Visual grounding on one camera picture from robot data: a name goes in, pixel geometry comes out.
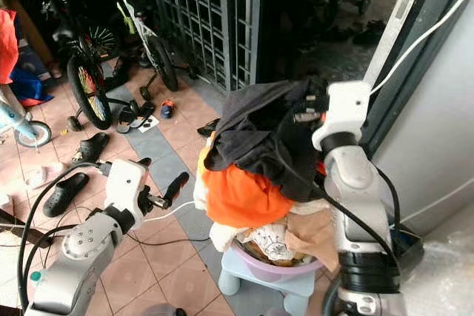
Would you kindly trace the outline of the blue bag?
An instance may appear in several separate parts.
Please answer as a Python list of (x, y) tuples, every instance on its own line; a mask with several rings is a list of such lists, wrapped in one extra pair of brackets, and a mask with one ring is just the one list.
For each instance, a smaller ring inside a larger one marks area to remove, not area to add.
[(54, 99), (45, 92), (44, 83), (26, 70), (14, 69), (9, 77), (10, 89), (23, 107), (34, 107)]

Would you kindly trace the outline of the white patterned cloth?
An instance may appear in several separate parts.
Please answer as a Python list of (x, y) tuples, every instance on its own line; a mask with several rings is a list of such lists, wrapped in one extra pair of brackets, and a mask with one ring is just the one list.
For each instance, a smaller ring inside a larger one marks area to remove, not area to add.
[(276, 266), (293, 266), (295, 254), (287, 247), (287, 225), (271, 223), (237, 236), (241, 248), (254, 258)]

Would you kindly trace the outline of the red hanging cloth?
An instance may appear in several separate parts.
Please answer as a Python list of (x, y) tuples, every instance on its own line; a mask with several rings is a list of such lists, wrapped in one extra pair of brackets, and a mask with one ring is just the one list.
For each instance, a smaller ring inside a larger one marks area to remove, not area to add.
[(15, 11), (0, 9), (0, 84), (13, 83), (10, 78), (19, 59), (18, 39), (15, 36)]

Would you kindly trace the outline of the small blue orange shoe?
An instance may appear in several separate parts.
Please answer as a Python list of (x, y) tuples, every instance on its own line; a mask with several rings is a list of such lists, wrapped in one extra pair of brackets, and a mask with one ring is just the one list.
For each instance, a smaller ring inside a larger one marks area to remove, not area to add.
[(160, 106), (160, 117), (170, 119), (175, 115), (176, 104), (172, 100), (163, 101)]

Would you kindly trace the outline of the plain white cloth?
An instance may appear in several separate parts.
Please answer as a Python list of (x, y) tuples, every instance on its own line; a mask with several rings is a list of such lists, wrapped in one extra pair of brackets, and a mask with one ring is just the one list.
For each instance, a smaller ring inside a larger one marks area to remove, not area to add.
[[(207, 188), (200, 175), (196, 176), (193, 201), (194, 207), (197, 210), (209, 211), (209, 188)], [(210, 227), (209, 238), (218, 252), (226, 252), (228, 245), (230, 245), (231, 241), (234, 241), (235, 236), (244, 234), (246, 231), (246, 228), (236, 228), (213, 222), (213, 225)]]

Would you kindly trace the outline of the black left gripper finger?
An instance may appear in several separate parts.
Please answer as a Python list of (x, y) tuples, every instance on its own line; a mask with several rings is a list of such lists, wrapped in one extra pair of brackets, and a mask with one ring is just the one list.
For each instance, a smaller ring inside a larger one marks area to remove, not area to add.
[(175, 180), (170, 183), (165, 192), (165, 203), (173, 204), (178, 198), (180, 191), (185, 187), (187, 181), (190, 179), (190, 174), (187, 172), (180, 173)]

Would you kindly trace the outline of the pale pink slipper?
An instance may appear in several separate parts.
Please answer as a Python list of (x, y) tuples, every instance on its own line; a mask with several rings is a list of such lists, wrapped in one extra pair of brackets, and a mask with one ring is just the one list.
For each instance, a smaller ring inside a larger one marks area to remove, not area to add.
[(62, 170), (65, 170), (65, 164), (57, 161), (53, 164), (38, 165), (27, 172), (26, 176), (26, 185), (28, 188), (37, 189), (40, 186), (44, 186), (50, 181), (51, 178), (56, 178)]

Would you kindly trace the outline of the grey washing machine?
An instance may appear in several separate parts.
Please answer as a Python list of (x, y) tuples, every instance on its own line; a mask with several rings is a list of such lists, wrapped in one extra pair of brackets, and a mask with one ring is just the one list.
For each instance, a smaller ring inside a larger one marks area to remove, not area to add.
[(375, 154), (418, 235), (474, 202), (474, 4), (437, 36), (440, 48)]

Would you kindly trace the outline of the black garment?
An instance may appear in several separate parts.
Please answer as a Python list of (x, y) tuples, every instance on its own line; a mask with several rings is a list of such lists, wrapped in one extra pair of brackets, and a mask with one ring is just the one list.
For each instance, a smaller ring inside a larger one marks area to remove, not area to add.
[(294, 124), (293, 89), (310, 80), (253, 84), (228, 94), (204, 167), (222, 171), (235, 164), (260, 174), (297, 202), (321, 200), (315, 191), (318, 153), (312, 124)]

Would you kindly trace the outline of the flat black slipper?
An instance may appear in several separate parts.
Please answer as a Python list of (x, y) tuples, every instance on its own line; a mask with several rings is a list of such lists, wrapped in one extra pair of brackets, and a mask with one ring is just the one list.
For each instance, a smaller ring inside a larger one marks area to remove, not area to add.
[(220, 118), (213, 119), (209, 123), (204, 124), (203, 127), (199, 127), (196, 132), (202, 138), (209, 138), (211, 134), (216, 131), (217, 124), (220, 122), (220, 120)]

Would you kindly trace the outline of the orange garment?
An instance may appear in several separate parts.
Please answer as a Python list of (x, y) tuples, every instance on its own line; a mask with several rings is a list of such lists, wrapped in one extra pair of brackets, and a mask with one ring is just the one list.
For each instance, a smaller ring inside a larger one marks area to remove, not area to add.
[(285, 217), (295, 202), (285, 198), (268, 178), (235, 164), (222, 171), (204, 167), (215, 137), (216, 133), (211, 133), (199, 153), (194, 187), (197, 208), (204, 210), (211, 221), (234, 228), (257, 228)]

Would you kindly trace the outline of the clear bottle with green cap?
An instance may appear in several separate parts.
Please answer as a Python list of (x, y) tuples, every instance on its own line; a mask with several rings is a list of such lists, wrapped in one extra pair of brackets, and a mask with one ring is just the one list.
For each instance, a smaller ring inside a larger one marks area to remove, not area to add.
[(28, 273), (27, 290), (29, 292), (33, 292), (34, 289), (37, 289), (37, 286), (41, 285), (41, 282), (44, 281), (45, 272), (47, 272), (47, 269), (37, 269), (37, 271)]

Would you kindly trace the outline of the light blue kids scooter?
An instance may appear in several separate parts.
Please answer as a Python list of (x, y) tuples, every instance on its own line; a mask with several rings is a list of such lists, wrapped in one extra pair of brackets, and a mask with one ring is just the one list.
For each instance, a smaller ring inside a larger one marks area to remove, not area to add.
[(53, 139), (51, 128), (44, 122), (31, 120), (22, 109), (10, 106), (0, 100), (0, 133), (13, 130), (13, 139), (20, 146), (28, 148), (43, 147)]

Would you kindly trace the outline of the purple plastic basin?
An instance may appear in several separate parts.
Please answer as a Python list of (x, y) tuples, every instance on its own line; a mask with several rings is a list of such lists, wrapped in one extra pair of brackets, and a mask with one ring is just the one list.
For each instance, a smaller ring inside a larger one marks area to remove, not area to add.
[(305, 255), (302, 258), (284, 260), (278, 264), (270, 260), (253, 241), (242, 243), (233, 239), (224, 254), (237, 256), (237, 261), (248, 268), (251, 275), (261, 281), (278, 282), (301, 278), (306, 273), (317, 272), (323, 265), (314, 256)]

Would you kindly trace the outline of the dark metal grille gate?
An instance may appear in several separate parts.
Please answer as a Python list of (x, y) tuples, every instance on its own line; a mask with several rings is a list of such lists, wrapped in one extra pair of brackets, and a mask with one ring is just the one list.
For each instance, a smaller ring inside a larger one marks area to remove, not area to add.
[(143, 0), (196, 75), (223, 92), (258, 81), (263, 0)]

